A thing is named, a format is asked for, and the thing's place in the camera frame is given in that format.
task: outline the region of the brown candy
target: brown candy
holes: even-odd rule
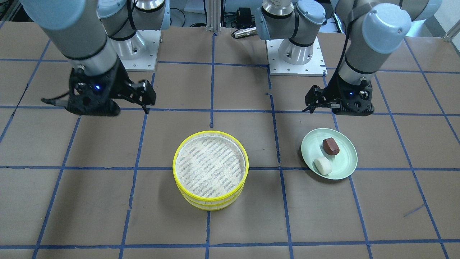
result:
[[[337,155],[340,151],[339,146],[334,138],[328,138],[322,141],[322,148],[328,155]]]

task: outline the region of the plate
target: plate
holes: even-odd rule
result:
[[[337,155],[328,155],[322,148],[322,141],[327,138],[334,138],[340,152]],[[332,179],[340,180],[350,176],[358,165],[358,154],[352,142],[345,137],[342,133],[333,129],[314,129],[305,135],[302,140],[302,157],[308,167],[317,175]],[[325,156],[332,165],[332,172],[328,175],[322,175],[313,161],[320,157]]]

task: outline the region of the round basket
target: round basket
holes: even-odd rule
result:
[[[243,190],[249,160],[243,145],[215,130],[195,133],[177,148],[172,170],[182,196],[193,206],[220,210]]]

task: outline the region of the tiled surface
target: tiled surface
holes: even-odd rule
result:
[[[439,244],[384,244],[373,245],[375,259],[433,259],[445,258]]]
[[[148,116],[120,100],[117,117],[78,120],[40,102],[68,84],[70,66],[56,62],[64,58],[53,43],[46,48],[36,24],[0,28],[0,258],[458,257],[460,58],[450,45],[407,38],[382,67],[391,72],[377,74],[385,98],[372,81],[376,114],[358,118],[300,113],[308,89],[333,69],[268,77],[257,37],[171,27],[162,38]],[[328,67],[344,38],[319,34]],[[358,169],[326,181],[299,147],[310,130],[336,126],[354,143]],[[236,137],[251,167],[238,200],[217,212],[190,206],[171,169],[179,144],[210,129]]]

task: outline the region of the mounting plate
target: mounting plate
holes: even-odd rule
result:
[[[328,74],[318,37],[313,43],[314,51],[311,60],[305,65],[293,65],[279,57],[278,48],[283,39],[266,41],[267,55],[270,64],[270,74],[274,76],[305,76],[322,77]]]
[[[139,33],[145,39],[147,51],[137,59],[122,59],[121,62],[127,71],[155,72],[161,31],[140,30]]]

